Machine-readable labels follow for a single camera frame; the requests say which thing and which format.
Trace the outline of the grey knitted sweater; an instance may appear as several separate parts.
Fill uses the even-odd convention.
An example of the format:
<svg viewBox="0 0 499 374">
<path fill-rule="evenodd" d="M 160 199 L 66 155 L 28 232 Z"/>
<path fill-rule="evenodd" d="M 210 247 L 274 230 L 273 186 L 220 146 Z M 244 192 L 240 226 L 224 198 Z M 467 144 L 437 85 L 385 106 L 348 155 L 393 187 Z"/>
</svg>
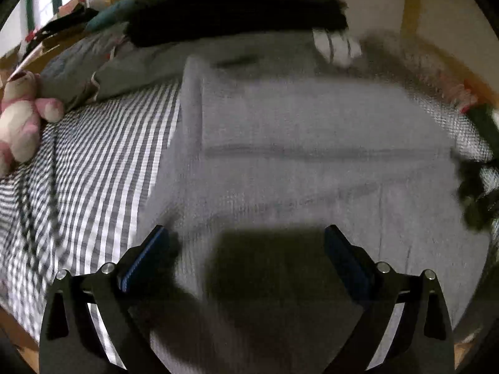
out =
<svg viewBox="0 0 499 374">
<path fill-rule="evenodd" d="M 163 225 L 180 246 L 151 297 L 168 369 L 321 372 L 362 312 L 328 225 L 398 272 L 434 270 L 460 322 L 490 237 L 465 227 L 453 143 L 403 88 L 193 56 L 179 102 L 137 230 Z"/>
</svg>

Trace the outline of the black white checkered bedsheet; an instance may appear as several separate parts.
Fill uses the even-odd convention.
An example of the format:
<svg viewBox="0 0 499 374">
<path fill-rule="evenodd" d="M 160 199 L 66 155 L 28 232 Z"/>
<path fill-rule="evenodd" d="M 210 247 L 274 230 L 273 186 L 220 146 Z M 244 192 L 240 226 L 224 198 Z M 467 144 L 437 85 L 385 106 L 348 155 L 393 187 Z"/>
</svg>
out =
<svg viewBox="0 0 499 374">
<path fill-rule="evenodd" d="M 191 44 L 217 66 L 265 63 L 403 88 L 445 131 L 454 150 L 458 119 L 442 113 L 413 74 L 377 41 L 347 68 L 324 60 L 312 34 L 236 36 Z M 32 336 L 41 332 L 48 286 L 60 268 L 95 272 L 133 246 L 162 153 L 180 118 L 183 72 L 89 104 L 45 129 L 36 157 L 1 183 L 1 303 Z"/>
</svg>

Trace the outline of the dark object at right edge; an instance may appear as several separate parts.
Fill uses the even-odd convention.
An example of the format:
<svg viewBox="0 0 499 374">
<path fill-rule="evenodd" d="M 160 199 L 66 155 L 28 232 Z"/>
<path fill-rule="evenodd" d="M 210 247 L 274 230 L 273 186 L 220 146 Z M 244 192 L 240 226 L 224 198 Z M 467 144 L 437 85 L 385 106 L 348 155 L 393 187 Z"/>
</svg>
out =
<svg viewBox="0 0 499 374">
<path fill-rule="evenodd" d="M 458 198 L 463 206 L 464 222 L 468 228 L 482 231 L 498 217 L 498 189 L 486 192 L 480 176 L 483 171 L 498 171 L 498 111 L 488 105 L 479 105 L 470 107 L 465 115 L 492 151 L 489 160 L 459 160 Z"/>
</svg>

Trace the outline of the pink white plush toy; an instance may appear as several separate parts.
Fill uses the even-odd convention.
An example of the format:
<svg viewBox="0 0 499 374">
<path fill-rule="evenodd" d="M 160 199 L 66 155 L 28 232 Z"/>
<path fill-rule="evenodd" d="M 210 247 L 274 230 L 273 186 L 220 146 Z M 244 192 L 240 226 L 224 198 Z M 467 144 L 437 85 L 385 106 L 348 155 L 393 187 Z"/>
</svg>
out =
<svg viewBox="0 0 499 374">
<path fill-rule="evenodd" d="M 41 142 L 41 121 L 59 122 L 63 103 L 56 98 L 38 96 L 40 77 L 30 71 L 11 77 L 1 101 L 1 178 L 15 163 L 30 161 Z"/>
</svg>

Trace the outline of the white striped cloth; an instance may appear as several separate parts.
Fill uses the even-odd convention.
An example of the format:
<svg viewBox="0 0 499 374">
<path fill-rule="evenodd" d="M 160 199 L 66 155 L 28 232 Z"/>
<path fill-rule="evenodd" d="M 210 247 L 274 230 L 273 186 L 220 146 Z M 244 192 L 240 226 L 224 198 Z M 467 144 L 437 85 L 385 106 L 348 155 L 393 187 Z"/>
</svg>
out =
<svg viewBox="0 0 499 374">
<path fill-rule="evenodd" d="M 346 32 L 313 30 L 313 38 L 319 54 L 337 67 L 345 69 L 362 56 L 360 43 Z"/>
</svg>

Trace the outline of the black garment on bed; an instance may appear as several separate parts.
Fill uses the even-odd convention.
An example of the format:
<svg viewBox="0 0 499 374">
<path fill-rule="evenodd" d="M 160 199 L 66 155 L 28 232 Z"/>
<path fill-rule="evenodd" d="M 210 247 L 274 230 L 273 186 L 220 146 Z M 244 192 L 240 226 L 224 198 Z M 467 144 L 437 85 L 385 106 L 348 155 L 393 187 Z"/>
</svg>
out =
<svg viewBox="0 0 499 374">
<path fill-rule="evenodd" d="M 137 47 L 265 32 L 345 31 L 342 0 L 155 0 L 131 13 Z"/>
</svg>

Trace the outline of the wooden bed frame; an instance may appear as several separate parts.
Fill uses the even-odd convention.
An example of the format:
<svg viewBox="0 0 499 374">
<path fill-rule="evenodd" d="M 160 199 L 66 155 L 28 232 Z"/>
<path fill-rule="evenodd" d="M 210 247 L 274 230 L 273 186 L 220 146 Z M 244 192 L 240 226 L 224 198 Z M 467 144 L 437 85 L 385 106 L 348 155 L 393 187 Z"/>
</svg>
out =
<svg viewBox="0 0 499 374">
<path fill-rule="evenodd" d="M 453 128 L 453 131 L 456 134 L 462 135 L 463 141 L 454 150 L 452 150 L 451 157 L 456 162 L 457 165 L 457 177 L 458 177 L 458 189 L 459 189 L 459 186 L 461 184 L 461 178 L 459 177 L 458 174 L 460 159 L 464 158 L 465 160 L 479 161 L 479 160 L 489 160 L 490 158 L 492 158 L 492 151 L 485 143 L 484 139 L 479 137 L 477 128 L 472 124 L 470 120 L 468 120 L 468 118 L 465 115 L 465 112 L 470 107 L 479 106 L 479 105 L 488 105 L 491 106 L 493 110 L 498 111 L 497 108 L 498 97 L 488 88 L 487 85 L 482 83 L 482 81 L 478 76 L 472 74 L 471 71 L 469 71 L 466 68 L 466 66 L 460 63 L 455 57 L 449 55 L 445 50 L 441 49 L 434 42 L 425 40 L 420 37 L 419 23 L 423 15 L 424 9 L 427 5 L 427 2 L 428 0 L 404 0 L 402 23 L 400 29 L 397 31 L 374 30 L 374 31 L 368 31 L 366 32 L 366 34 L 363 34 L 362 36 L 356 36 L 351 34 L 348 28 L 345 31 L 338 31 L 338 32 L 346 32 L 350 37 L 356 39 L 356 41 L 360 43 L 361 49 L 365 41 L 373 41 L 373 40 L 377 41 L 380 45 L 384 47 L 386 51 L 390 52 L 392 56 L 398 59 L 398 62 L 402 67 L 406 68 L 408 71 L 410 71 L 413 74 L 416 81 L 416 86 L 419 87 L 421 90 L 423 90 L 427 95 L 433 97 L 433 99 L 436 101 L 438 109 L 442 113 L 458 119 L 458 124 Z M 253 34 L 240 34 L 236 36 L 288 34 L 288 33 L 313 34 L 313 30 L 265 32 L 265 33 L 253 33 Z M 196 41 L 185 41 L 185 42 L 190 44 L 197 44 L 200 42 L 207 42 L 213 40 L 218 41 L 224 38 L 230 38 L 236 36 L 205 38 Z M 78 106 L 68 112 L 64 109 L 63 118 L 69 115 L 70 112 L 77 111 L 78 109 L 81 109 L 84 106 L 93 103 L 98 103 L 101 101 L 102 100 L 97 102 L 86 102 L 83 105 Z M 48 123 L 44 120 L 41 121 L 41 141 L 45 129 L 56 123 L 57 122 Z M 41 142 L 36 152 L 36 155 L 39 152 L 40 148 L 41 148 Z M 5 180 L 14 172 L 16 172 L 20 167 L 29 164 L 33 160 L 33 158 L 25 163 L 15 163 L 10 173 L 4 178 L 1 178 L 1 183 L 3 180 Z M 494 188 L 498 189 L 498 171 L 492 171 L 492 170 L 483 171 L 480 173 L 480 176 L 482 177 L 482 181 L 485 184 L 486 192 L 489 192 Z M 461 208 L 462 217 L 463 217 L 463 206 L 461 205 L 459 198 L 458 198 L 458 204 Z M 465 311 L 465 314 L 463 315 L 462 319 L 458 324 L 452 324 L 450 319 L 453 332 L 453 342 L 454 342 L 454 370 L 455 370 L 456 342 L 466 338 L 468 335 L 472 334 L 473 332 L 479 331 L 480 327 L 487 320 L 493 319 L 498 312 L 498 296 L 497 296 L 498 289 L 492 284 L 492 277 L 498 269 L 498 217 L 492 221 L 492 224 L 489 228 L 485 228 L 482 231 L 474 231 L 472 229 L 470 230 L 473 231 L 474 233 L 489 234 L 491 237 L 491 246 L 489 250 L 489 256 L 486 262 L 486 267 L 480 278 L 478 287 L 474 292 L 472 300 Z M 146 338 L 149 339 L 151 349 L 152 349 L 151 297 L 156 292 L 156 286 L 154 281 L 155 279 L 166 274 L 167 271 L 169 271 L 169 269 L 172 268 L 173 260 L 180 252 L 180 246 L 175 241 L 173 234 L 170 231 L 167 231 L 167 233 L 169 237 L 167 248 L 164 250 L 157 250 L 154 252 L 154 256 L 152 257 L 152 262 L 155 264 L 154 268 L 152 268 L 151 266 L 146 266 L 145 268 L 146 272 L 152 274 L 151 288 L 139 292 L 139 300 L 133 303 L 133 306 L 130 309 L 130 314 L 132 315 L 133 320 L 138 323 L 139 328 L 144 331 Z M 322 245 L 324 248 L 324 234 L 323 234 Z M 119 358 L 118 353 L 111 344 L 111 340 L 108 336 L 107 329 L 104 326 L 103 320 L 101 319 L 101 315 L 97 309 L 97 306 L 89 304 L 88 307 L 98 337 L 107 354 L 107 358 L 113 364 L 119 367 L 124 367 L 124 364 Z M 363 313 L 363 308 L 362 306 L 359 307 L 362 310 L 360 314 L 361 317 Z M 46 304 L 42 311 L 41 328 L 42 328 L 45 308 Z M 371 367 L 376 367 L 385 360 L 386 354 L 392 344 L 395 332 L 397 331 L 397 326 L 400 321 L 401 315 L 403 313 L 403 309 L 404 307 L 401 304 L 398 304 L 394 307 L 394 311 L 392 313 L 390 322 L 388 323 L 386 332 L 382 340 L 380 341 L 380 345 L 378 346 L 378 349 L 376 350 L 374 357 L 371 360 L 370 363 Z M 17 330 L 22 332 L 22 334 L 25 337 L 27 337 L 29 340 L 35 343 L 35 345 L 39 349 L 39 357 L 40 357 L 41 333 L 38 336 L 30 335 L 18 323 L 18 321 L 14 318 L 13 314 L 9 312 L 2 305 L 2 303 L 1 303 L 1 310 L 3 313 L 7 314 L 9 320 L 13 323 L 14 327 Z M 325 369 L 332 362 L 332 360 L 319 373 L 327 373 Z M 170 369 L 168 369 L 167 373 L 175 373 L 175 372 L 172 372 Z"/>
</svg>

